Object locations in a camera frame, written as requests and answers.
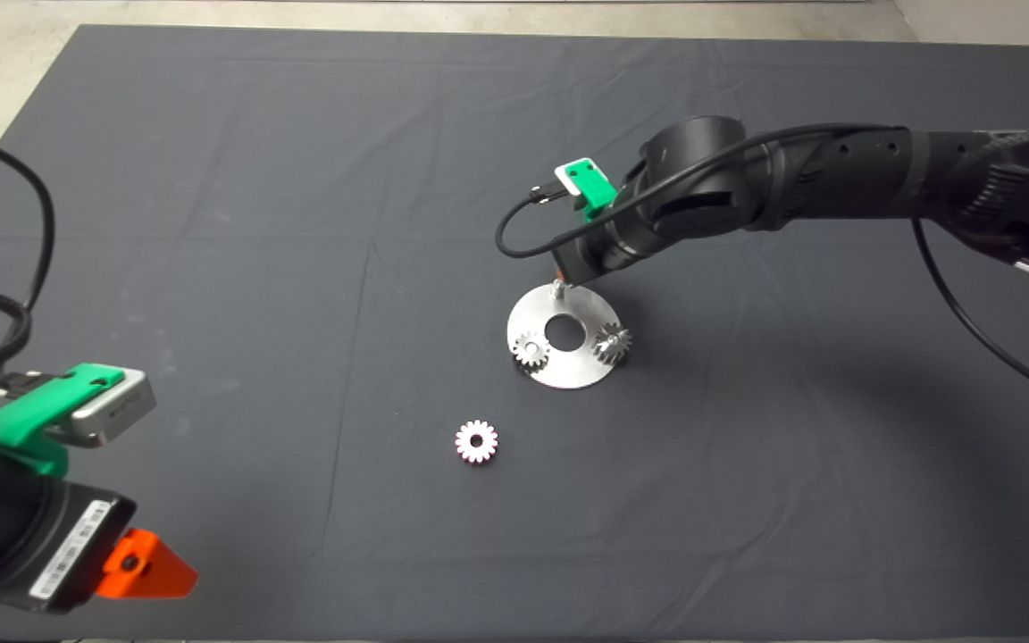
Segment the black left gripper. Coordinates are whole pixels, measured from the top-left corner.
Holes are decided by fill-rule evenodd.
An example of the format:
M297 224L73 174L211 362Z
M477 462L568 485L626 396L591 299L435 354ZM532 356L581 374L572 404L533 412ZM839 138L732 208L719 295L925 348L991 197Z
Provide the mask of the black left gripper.
M187 597L196 590L196 567L151 530L126 530L136 510L117 492L55 483L0 550L0 604L67 614L94 591L107 599Z

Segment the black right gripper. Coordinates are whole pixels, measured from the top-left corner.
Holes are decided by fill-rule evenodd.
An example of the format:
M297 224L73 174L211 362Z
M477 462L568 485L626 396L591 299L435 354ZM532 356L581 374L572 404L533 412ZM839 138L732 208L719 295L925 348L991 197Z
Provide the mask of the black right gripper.
M551 256L555 278L568 285L583 285L623 269L617 230L613 223L567 241Z

